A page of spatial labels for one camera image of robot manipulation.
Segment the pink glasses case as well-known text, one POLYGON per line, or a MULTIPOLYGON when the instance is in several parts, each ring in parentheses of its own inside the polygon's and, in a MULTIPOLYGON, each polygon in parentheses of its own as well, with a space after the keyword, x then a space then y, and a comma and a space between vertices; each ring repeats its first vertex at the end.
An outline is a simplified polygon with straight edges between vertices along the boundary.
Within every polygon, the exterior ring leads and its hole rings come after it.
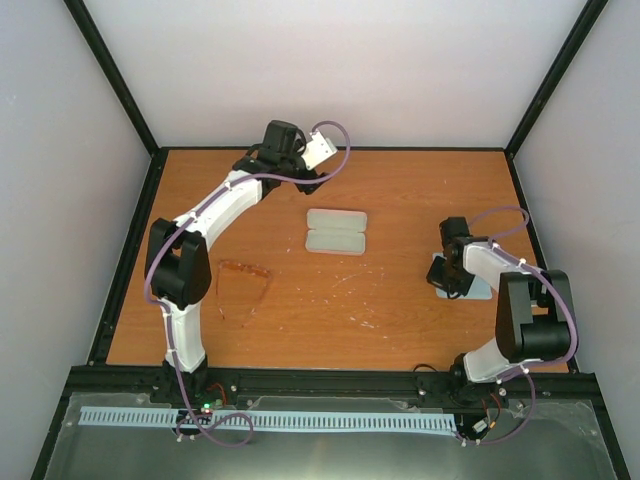
POLYGON ((367 222, 367 214, 361 211, 309 209, 305 248, 312 253, 363 255, 367 222))

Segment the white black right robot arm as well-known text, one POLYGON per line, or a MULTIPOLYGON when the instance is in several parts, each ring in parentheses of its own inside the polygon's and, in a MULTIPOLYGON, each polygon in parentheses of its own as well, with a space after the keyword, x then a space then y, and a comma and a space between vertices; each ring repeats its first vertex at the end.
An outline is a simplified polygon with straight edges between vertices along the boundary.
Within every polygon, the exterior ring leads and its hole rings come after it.
POLYGON ((494 237, 474 236, 464 217, 446 218, 439 233, 442 253, 433 257, 427 282, 448 300, 469 298, 477 282, 497 295, 493 338, 459 355, 449 369, 454 402, 469 405, 482 395, 481 385, 501 385, 573 358, 578 332, 566 273, 531 265, 494 237))

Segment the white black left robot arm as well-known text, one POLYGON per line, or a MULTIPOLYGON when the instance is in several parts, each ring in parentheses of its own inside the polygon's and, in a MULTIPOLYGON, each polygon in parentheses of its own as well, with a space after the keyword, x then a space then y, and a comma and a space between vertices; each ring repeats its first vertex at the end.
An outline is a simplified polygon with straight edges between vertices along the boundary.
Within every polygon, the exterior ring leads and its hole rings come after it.
POLYGON ((319 165, 333 157, 333 142, 313 129, 273 120, 260 143, 234 163, 222 183, 173 220, 159 218, 149 230, 143 292, 162 312, 167 351, 163 366, 172 390, 186 402, 208 390, 208 360, 201 336, 201 303, 213 274, 209 252, 245 211, 283 183, 310 195, 329 179, 319 165))

